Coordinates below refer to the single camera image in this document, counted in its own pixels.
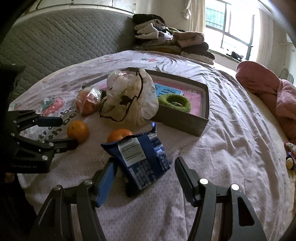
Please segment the beige curtain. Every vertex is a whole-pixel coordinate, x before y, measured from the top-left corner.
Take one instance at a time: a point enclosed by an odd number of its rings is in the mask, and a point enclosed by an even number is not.
[[[205,30],[205,0],[191,0],[189,31],[203,33]]]
[[[256,62],[267,67],[271,58],[271,50],[274,40],[273,20],[263,10],[260,14],[260,39]]]

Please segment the gray quilted headboard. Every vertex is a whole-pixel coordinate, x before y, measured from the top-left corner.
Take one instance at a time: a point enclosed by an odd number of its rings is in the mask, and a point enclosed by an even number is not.
[[[47,12],[16,24],[0,45],[1,64],[25,66],[12,98],[59,69],[131,49],[133,27],[128,15],[85,8]]]

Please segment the bolt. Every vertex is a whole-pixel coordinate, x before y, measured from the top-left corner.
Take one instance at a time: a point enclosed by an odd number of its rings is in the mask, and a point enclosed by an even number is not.
[[[56,185],[56,186],[54,186],[54,190],[55,190],[55,191],[58,191],[58,190],[61,189],[61,187],[62,187],[61,185]]]
[[[237,184],[232,184],[232,185],[231,185],[231,188],[232,188],[233,190],[237,191],[237,190],[239,190],[239,185],[237,185]]]
[[[85,185],[91,185],[91,184],[92,184],[92,180],[91,180],[91,179],[86,179],[86,180],[84,181],[84,184],[85,184]]]
[[[205,178],[200,179],[200,183],[203,185],[207,185],[209,183],[209,181]]]

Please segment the bed sheet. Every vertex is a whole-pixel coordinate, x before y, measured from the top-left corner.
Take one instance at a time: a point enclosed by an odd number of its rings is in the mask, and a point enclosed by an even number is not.
[[[82,84],[126,67],[162,71],[208,85],[210,120],[200,138],[157,124],[167,157],[173,161],[182,156],[190,168],[216,185],[237,183],[252,202],[268,240],[279,240],[292,220],[294,179],[285,167],[286,137],[275,118],[231,73],[158,52],[124,51],[64,68],[36,83],[10,105],[10,110],[35,109],[63,118],[61,127],[33,127],[22,133],[31,139],[66,137],[71,120],[83,120],[91,128],[85,143],[55,156],[50,173],[18,175],[35,211],[40,210],[54,185],[78,185],[103,168],[106,155],[99,144],[123,124],[100,119],[98,113],[81,117],[74,98]],[[147,121],[141,128],[124,127],[140,132],[149,130],[149,125]],[[107,240],[179,241],[187,240],[196,209],[186,202],[172,165],[160,180],[134,198],[125,195],[124,180],[118,173],[107,202],[97,213]],[[75,206],[72,214],[76,239],[82,240]],[[220,214],[218,208],[212,240],[218,238]]]

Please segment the green fuzzy ring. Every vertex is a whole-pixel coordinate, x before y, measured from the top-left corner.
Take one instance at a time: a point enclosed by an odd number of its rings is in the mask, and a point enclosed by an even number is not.
[[[187,113],[191,111],[190,101],[181,95],[164,94],[158,97],[158,103]]]

